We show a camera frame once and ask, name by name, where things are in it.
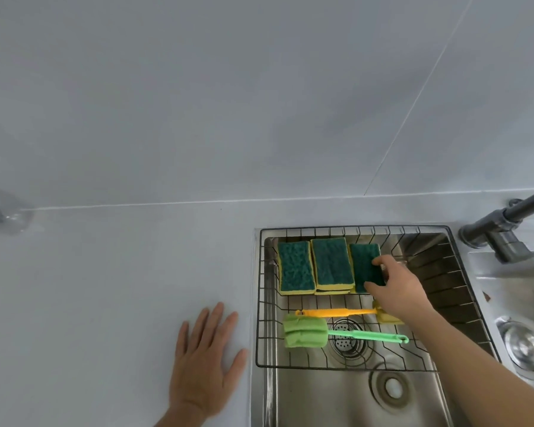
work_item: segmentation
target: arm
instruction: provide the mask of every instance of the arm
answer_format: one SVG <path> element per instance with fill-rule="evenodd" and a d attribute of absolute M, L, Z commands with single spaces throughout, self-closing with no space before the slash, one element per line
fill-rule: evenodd
<path fill-rule="evenodd" d="M 209 318 L 209 310 L 202 310 L 190 337 L 188 322 L 182 324 L 170 379 L 170 408 L 155 427 L 200 427 L 220 413 L 235 391 L 245 370 L 247 350 L 239 351 L 228 373 L 222 372 L 224 347 L 237 324 L 233 312 L 219 325 L 223 312 L 222 303 Z"/>
<path fill-rule="evenodd" d="M 534 426 L 534 388 L 502 366 L 437 313 L 420 281 L 389 255 L 386 286 L 366 282 L 366 290 L 425 344 L 451 395 L 474 426 Z"/>

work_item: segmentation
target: hand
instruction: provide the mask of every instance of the hand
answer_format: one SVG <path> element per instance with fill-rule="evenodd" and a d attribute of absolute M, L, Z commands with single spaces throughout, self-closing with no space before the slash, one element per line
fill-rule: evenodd
<path fill-rule="evenodd" d="M 208 318 L 209 310 L 203 309 L 196 320 L 192 335 L 188 337 L 188 322 L 178 333 L 176 358 L 170 380 L 170 409 L 165 415 L 172 425 L 180 425 L 178 417 L 198 422 L 218 414 L 228 402 L 245 370 L 247 350 L 242 349 L 233 360 L 228 373 L 221 369 L 224 347 L 237 324 L 233 312 L 219 325 L 224 312 L 223 303 L 218 303 Z"/>
<path fill-rule="evenodd" d="M 396 262 L 391 255 L 385 254 L 374 258 L 372 264 L 385 265 L 388 281 L 385 286 L 366 282 L 364 287 L 388 314 L 406 322 L 416 309 L 421 311 L 433 309 L 419 279 L 405 266 Z"/>

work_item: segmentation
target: green brush handle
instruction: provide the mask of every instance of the green brush handle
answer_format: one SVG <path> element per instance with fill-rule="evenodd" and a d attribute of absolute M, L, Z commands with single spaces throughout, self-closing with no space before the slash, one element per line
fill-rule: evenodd
<path fill-rule="evenodd" d="M 373 331 L 340 331 L 340 330 L 328 330 L 329 335 L 337 335 L 340 337 L 351 337 L 354 339 L 363 340 L 377 340 L 378 342 L 388 343 L 409 343 L 409 337 L 403 334 L 386 334 L 384 332 Z"/>

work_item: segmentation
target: tile grout line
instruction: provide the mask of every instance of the tile grout line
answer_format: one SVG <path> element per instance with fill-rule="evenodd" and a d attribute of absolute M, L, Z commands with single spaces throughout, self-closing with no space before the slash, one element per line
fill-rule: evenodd
<path fill-rule="evenodd" d="M 385 151 L 385 154 L 384 154 L 384 157 L 382 159 L 382 161 L 380 162 L 380 164 L 378 165 L 377 169 L 376 169 L 376 172 L 374 173 L 374 176 L 372 177 L 372 179 L 370 180 L 370 184 L 368 184 L 368 187 L 366 188 L 366 190 L 364 191 L 364 194 L 363 196 L 366 196 L 366 194 L 368 193 L 368 190 L 370 190 L 370 187 L 372 186 L 372 183 L 374 182 L 374 180 L 376 179 L 377 177 L 377 174 L 378 172 L 380 171 L 380 169 L 382 168 L 382 165 L 384 164 L 385 162 L 385 158 L 388 156 L 388 153 L 390 152 L 390 150 L 392 149 L 393 147 L 393 144 L 396 142 L 400 132 L 401 132 L 401 129 L 404 127 L 404 125 L 406 124 L 406 121 L 407 119 L 409 118 L 409 114 L 411 114 L 411 111 L 413 111 L 413 107 L 415 106 L 415 104 L 417 103 L 417 100 L 420 98 L 421 96 L 421 93 L 423 92 L 423 90 L 425 89 L 425 86 L 427 85 L 427 83 L 429 82 L 429 78 L 431 78 L 431 76 L 433 75 L 433 72 L 435 71 L 435 68 L 437 67 L 437 64 L 439 64 L 439 61 L 441 60 L 443 54 L 445 53 L 445 50 L 447 49 L 447 47 L 449 46 L 449 43 L 451 42 L 451 39 L 453 38 L 453 36 L 455 35 L 456 31 L 457 31 L 457 28 L 459 28 L 459 26 L 461 25 L 461 23 L 463 22 L 463 19 L 465 18 L 465 15 L 467 14 L 467 12 L 469 11 L 469 7 L 471 7 L 471 4 L 473 3 L 473 0 L 469 0 L 469 2 L 467 3 L 467 5 L 465 6 L 465 9 L 463 10 L 463 13 L 461 13 L 461 16 L 459 17 L 459 20 L 457 21 L 455 27 L 453 28 L 453 31 L 451 31 L 451 34 L 449 35 L 449 38 L 447 39 L 447 43 L 445 43 L 445 46 L 443 47 L 443 49 L 441 50 L 441 53 L 439 54 L 439 56 L 437 57 L 437 61 L 435 62 L 435 64 L 433 65 L 433 68 L 431 69 L 431 71 L 429 72 L 429 74 L 427 75 L 427 78 L 425 79 L 425 82 L 423 83 L 423 86 L 421 87 L 421 90 L 419 90 L 419 93 L 417 93 L 417 97 L 415 98 L 415 100 L 413 101 L 413 104 L 411 105 L 411 107 L 409 108 L 409 111 L 406 115 L 406 117 L 404 118 L 404 121 L 401 122 L 401 125 L 400 125 L 400 128 L 398 129 L 398 132 L 395 134 L 395 136 L 393 137 L 392 139 L 392 142 L 390 143 L 390 146 L 388 147 L 388 149 Z"/>
<path fill-rule="evenodd" d="M 214 201 L 177 201 L 177 202 L 150 202 L 136 204 L 100 204 L 100 205 L 71 205 L 67 207 L 36 207 L 23 208 L 22 211 L 56 211 L 63 209 L 82 208 L 115 208 L 115 207 L 146 207 L 151 205 L 190 205 L 190 204 L 229 204 L 245 202 L 272 202 L 272 201 L 308 201 L 308 200 L 331 200 L 331 199 L 362 199 L 370 197 L 395 197 L 395 196 L 425 196 L 425 195 L 464 195 L 467 193 L 500 193 L 500 192 L 531 192 L 534 187 L 512 189 L 486 189 L 486 190 L 455 190 L 447 192 L 421 192 L 421 193 L 397 193 L 384 195 L 349 195 L 349 196 L 309 196 L 309 197 L 273 197 L 269 199 L 224 199 Z"/>

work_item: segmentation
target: wire rack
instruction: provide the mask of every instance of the wire rack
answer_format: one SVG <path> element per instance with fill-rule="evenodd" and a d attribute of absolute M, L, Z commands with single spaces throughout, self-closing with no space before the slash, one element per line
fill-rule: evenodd
<path fill-rule="evenodd" d="M 426 347 L 406 325 L 380 324 L 374 315 L 329 318 L 338 330 L 405 334 L 409 343 L 347 337 L 329 338 L 324 348 L 285 348 L 283 318 L 306 308 L 372 308 L 370 294 L 281 295 L 276 246 L 280 241 L 345 237 L 347 243 L 376 243 L 416 274 L 435 309 L 452 325 L 498 359 L 494 343 L 463 272 L 454 238 L 445 226 L 387 225 L 263 229 L 260 235 L 256 364 L 259 367 L 426 371 L 436 368 Z"/>

